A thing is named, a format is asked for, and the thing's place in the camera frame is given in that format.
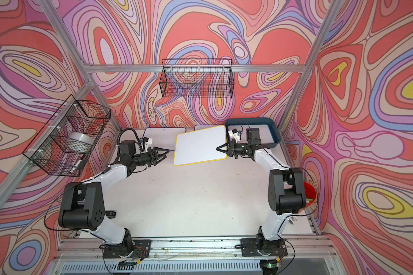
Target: swirl pattern backdrop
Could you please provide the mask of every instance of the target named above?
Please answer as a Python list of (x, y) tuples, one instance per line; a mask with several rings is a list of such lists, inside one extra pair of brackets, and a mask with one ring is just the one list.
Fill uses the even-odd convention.
[(282, 133), (347, 273), (413, 274), (413, 0), (346, 1)]
[[(0, 182), (61, 103), (83, 85), (69, 54), (36, 0), (0, 1)], [(114, 144), (109, 124), (81, 179), (99, 172)], [(43, 224), (50, 202), (77, 178), (34, 167), (0, 210), (0, 274), (41, 274), (68, 232)], [(56, 226), (59, 205), (47, 222)]]
[[(70, 1), (57, 11), (88, 64), (231, 58), (304, 64), (328, 2), (308, 0)], [(162, 98), (159, 75), (95, 73), (121, 127), (194, 127), (228, 118), (278, 122), (298, 74), (238, 73), (232, 99)]]

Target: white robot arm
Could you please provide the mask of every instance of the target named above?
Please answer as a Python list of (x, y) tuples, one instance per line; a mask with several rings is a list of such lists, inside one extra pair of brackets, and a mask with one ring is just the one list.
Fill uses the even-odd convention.
[(131, 256), (134, 243), (127, 228), (117, 226), (105, 215), (103, 190), (135, 173), (138, 166), (157, 165), (169, 152), (157, 147), (149, 149), (151, 139), (144, 138), (144, 146), (136, 154), (135, 143), (133, 140), (118, 142), (114, 163), (90, 179), (67, 184), (58, 218), (61, 227), (89, 232), (121, 258)]
[(272, 212), (259, 228), (255, 243), (257, 251), (263, 256), (277, 253), (284, 250), (281, 234), (287, 222), (306, 206), (303, 174), (299, 168), (291, 168), (281, 162), (267, 145), (262, 144), (258, 128), (247, 129), (248, 143), (237, 143), (239, 138), (235, 139), (236, 135), (237, 130), (229, 131), (230, 141), (217, 147), (217, 150), (230, 157), (250, 157), (269, 171), (268, 202)]

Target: metal vent grille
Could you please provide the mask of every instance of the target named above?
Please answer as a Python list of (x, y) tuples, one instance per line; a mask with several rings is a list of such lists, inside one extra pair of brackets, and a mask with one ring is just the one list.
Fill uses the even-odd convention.
[[(111, 272), (220, 272), (260, 271), (259, 260), (204, 260), (204, 261), (143, 261), (135, 267), (118, 267), (117, 262), (106, 261)], [(66, 262), (61, 274), (107, 273), (103, 262)]]

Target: wire basket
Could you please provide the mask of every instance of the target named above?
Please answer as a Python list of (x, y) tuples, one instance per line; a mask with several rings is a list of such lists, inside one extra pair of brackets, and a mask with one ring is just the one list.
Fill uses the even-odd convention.
[[(109, 122), (110, 115), (110, 109), (98, 103), (75, 100), (34, 153), (30, 157), (27, 152), (23, 152), (23, 155), (50, 175), (78, 177)], [(77, 140), (76, 136), (82, 134), (86, 135), (87, 142)]]
[(170, 58), (162, 59), (162, 66), (162, 97), (232, 98), (232, 59)]

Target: red bucket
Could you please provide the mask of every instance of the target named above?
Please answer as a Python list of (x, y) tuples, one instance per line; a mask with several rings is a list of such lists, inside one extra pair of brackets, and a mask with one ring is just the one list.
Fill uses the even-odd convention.
[(311, 184), (305, 182), (304, 183), (304, 193), (306, 194), (306, 199), (310, 198), (310, 199), (313, 200), (311, 202), (306, 201), (306, 207), (309, 207), (317, 200), (317, 191), (315, 190), (315, 188)]

